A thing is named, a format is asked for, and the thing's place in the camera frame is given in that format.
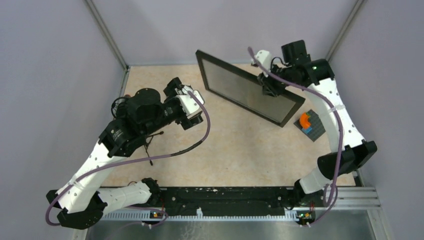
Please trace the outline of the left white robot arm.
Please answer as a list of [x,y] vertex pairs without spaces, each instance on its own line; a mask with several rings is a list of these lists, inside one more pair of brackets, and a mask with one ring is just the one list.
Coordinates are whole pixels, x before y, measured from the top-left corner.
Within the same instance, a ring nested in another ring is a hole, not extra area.
[[63,187],[46,194],[48,225],[84,230],[113,211],[144,204],[154,207],[161,201],[161,189],[150,177],[113,189],[102,184],[114,168],[133,164],[132,154],[171,123],[184,130],[202,122],[211,124],[201,93],[179,78],[173,78],[163,94],[165,99],[156,89],[142,88],[113,101],[113,119],[86,161]]

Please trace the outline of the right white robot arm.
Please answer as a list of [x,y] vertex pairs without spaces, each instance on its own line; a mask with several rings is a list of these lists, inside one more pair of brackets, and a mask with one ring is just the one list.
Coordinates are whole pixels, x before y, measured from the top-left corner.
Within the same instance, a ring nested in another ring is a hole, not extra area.
[[317,159],[317,167],[298,179],[293,188],[293,200],[307,206],[314,193],[334,186],[340,175],[361,168],[377,152],[374,141],[367,141],[353,123],[340,97],[335,74],[326,59],[312,60],[304,40],[281,47],[282,67],[267,50],[252,53],[252,64],[261,70],[258,80],[264,95],[277,97],[286,87],[304,91],[315,107],[330,145],[331,152]]

